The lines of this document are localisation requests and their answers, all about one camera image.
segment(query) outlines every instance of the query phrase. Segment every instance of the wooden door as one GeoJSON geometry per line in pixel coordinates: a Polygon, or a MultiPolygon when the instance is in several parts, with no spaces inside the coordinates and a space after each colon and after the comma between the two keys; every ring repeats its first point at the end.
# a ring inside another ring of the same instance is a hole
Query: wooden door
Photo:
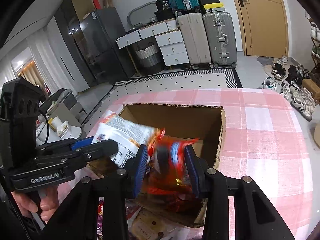
{"type": "Polygon", "coordinates": [[[235,0],[244,50],[248,56],[288,55],[283,0],[235,0]]]}

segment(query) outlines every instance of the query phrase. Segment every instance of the silver suitcase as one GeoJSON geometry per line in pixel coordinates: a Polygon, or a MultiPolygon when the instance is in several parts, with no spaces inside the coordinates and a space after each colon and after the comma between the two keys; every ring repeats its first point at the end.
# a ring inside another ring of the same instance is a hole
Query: silver suitcase
{"type": "Polygon", "coordinates": [[[189,13],[177,19],[191,65],[211,63],[202,14],[189,13]]]}
{"type": "Polygon", "coordinates": [[[230,13],[207,13],[203,15],[203,20],[214,67],[219,65],[236,67],[236,36],[230,13]]]}

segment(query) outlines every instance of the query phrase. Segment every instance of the black and white patterned rug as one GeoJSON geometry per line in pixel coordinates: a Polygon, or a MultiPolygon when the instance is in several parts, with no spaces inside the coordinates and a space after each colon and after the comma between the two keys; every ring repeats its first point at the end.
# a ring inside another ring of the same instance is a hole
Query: black and white patterned rug
{"type": "Polygon", "coordinates": [[[222,67],[208,70],[177,71],[117,82],[100,100],[82,122],[88,132],[93,125],[97,110],[105,111],[113,101],[128,94],[160,92],[179,89],[242,88],[235,68],[222,67]]]}

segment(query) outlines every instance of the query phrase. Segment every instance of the suitcase handle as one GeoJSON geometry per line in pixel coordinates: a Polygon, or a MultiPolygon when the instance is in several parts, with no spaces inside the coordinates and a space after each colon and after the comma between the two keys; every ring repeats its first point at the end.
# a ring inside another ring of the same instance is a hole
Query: suitcase handle
{"type": "Polygon", "coordinates": [[[223,46],[227,46],[228,45],[228,36],[227,35],[225,35],[224,33],[223,34],[221,34],[223,37],[225,37],[226,38],[226,43],[225,44],[223,44],[223,46]]]}

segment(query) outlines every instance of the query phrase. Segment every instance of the refrigerator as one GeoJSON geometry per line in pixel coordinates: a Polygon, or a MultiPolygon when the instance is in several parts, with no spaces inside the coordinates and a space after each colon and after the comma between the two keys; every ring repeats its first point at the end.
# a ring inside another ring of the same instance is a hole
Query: refrigerator
{"type": "Polygon", "coordinates": [[[115,83],[135,74],[127,50],[120,50],[116,44],[126,34],[116,8],[94,10],[80,28],[83,38],[76,42],[98,83],[115,83]]]}

